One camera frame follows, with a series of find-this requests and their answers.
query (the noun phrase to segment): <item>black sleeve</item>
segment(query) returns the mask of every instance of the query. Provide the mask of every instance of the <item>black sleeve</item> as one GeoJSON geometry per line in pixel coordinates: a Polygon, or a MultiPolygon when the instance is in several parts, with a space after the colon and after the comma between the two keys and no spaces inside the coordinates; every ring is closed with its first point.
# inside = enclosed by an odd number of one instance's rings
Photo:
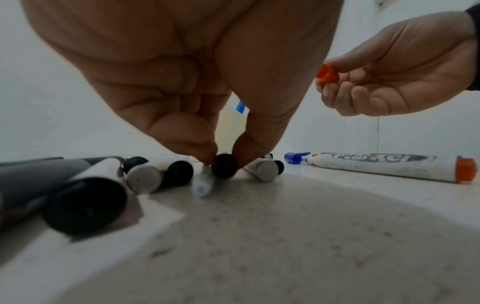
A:
{"type": "Polygon", "coordinates": [[[468,10],[466,12],[471,16],[473,19],[473,22],[475,23],[475,29],[476,29],[476,38],[478,40],[478,51],[476,55],[476,76],[472,84],[467,88],[468,91],[480,91],[480,4],[477,4],[468,10]]]}

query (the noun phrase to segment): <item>table surface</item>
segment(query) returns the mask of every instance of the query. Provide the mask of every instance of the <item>table surface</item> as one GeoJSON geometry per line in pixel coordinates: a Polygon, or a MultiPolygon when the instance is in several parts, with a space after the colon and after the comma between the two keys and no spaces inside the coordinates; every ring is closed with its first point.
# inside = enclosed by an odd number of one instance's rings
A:
{"type": "Polygon", "coordinates": [[[479,183],[240,170],[205,199],[132,195],[86,239],[20,223],[0,235],[0,302],[477,304],[479,198],[479,183]]]}

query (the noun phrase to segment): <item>orange marker cap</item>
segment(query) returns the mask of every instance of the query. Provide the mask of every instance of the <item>orange marker cap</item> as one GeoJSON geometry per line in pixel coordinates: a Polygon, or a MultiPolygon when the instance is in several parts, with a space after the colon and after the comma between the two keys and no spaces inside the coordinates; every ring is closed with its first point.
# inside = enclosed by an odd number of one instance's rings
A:
{"type": "Polygon", "coordinates": [[[320,69],[320,72],[317,74],[316,78],[323,83],[337,83],[340,80],[340,74],[335,72],[335,70],[328,66],[323,65],[320,69]]]}
{"type": "Polygon", "coordinates": [[[458,157],[455,168],[456,182],[472,182],[477,176],[477,164],[472,158],[458,157]]]}

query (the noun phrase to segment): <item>white wall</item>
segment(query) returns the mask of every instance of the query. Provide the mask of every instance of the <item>white wall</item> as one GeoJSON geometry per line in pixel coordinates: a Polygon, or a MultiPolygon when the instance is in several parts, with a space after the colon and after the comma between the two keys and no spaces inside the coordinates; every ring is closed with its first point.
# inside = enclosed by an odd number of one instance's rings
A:
{"type": "Polygon", "coordinates": [[[166,153],[36,37],[17,0],[0,1],[0,40],[0,161],[166,153]]]}
{"type": "MultiPolygon", "coordinates": [[[[376,32],[374,0],[345,0],[328,57],[342,55],[376,32]]],[[[274,152],[376,152],[377,119],[341,117],[325,107],[312,83],[274,152]]]]}
{"type": "MultiPolygon", "coordinates": [[[[424,14],[465,10],[474,0],[396,0],[377,20],[383,27],[424,14]]],[[[380,118],[379,151],[462,155],[480,159],[480,92],[465,92],[433,109],[404,116],[380,118]]]]}

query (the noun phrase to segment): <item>hand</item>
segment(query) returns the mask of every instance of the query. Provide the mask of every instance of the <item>hand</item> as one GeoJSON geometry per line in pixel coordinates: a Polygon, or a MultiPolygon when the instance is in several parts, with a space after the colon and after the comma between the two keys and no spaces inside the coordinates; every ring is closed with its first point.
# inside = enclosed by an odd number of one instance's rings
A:
{"type": "Polygon", "coordinates": [[[323,103],[342,116],[422,111],[464,91],[477,73],[473,20],[464,12],[427,15],[386,27],[327,62],[337,84],[320,84],[323,103]]]}
{"type": "Polygon", "coordinates": [[[342,1],[22,0],[34,30],[120,117],[209,164],[234,91],[250,109],[233,147],[269,153],[329,51],[342,1]]]}

